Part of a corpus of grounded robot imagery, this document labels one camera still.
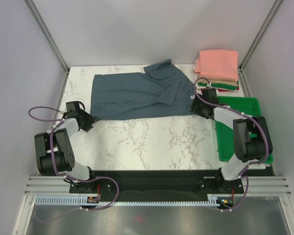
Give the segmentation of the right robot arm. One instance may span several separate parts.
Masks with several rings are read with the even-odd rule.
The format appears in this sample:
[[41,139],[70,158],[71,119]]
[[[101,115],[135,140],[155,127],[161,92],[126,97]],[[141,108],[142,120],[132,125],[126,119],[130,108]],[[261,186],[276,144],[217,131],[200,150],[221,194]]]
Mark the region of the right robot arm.
[[216,89],[206,88],[195,93],[190,111],[205,119],[220,122],[233,130],[234,154],[218,170],[214,185],[217,191],[227,192],[232,181],[255,164],[262,164],[272,154],[273,146],[267,121],[263,116],[251,116],[219,103]]

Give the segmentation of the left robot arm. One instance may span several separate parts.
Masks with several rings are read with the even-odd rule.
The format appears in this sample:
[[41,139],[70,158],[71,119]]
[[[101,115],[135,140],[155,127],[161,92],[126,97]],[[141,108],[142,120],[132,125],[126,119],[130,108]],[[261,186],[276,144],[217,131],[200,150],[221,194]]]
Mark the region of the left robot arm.
[[62,118],[55,119],[57,125],[49,131],[35,135],[36,164],[42,176],[60,176],[81,182],[86,192],[94,192],[98,181],[91,176],[91,168],[75,160],[70,137],[79,131],[89,132],[96,118],[86,112],[80,101],[66,103]]

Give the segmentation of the blue-grey t-shirt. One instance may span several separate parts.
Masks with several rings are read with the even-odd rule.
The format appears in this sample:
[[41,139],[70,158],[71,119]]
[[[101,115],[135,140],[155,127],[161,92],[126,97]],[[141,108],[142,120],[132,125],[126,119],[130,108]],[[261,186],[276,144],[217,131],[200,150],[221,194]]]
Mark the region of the blue-grey t-shirt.
[[144,72],[96,74],[90,114],[100,120],[188,116],[193,82],[170,59]]

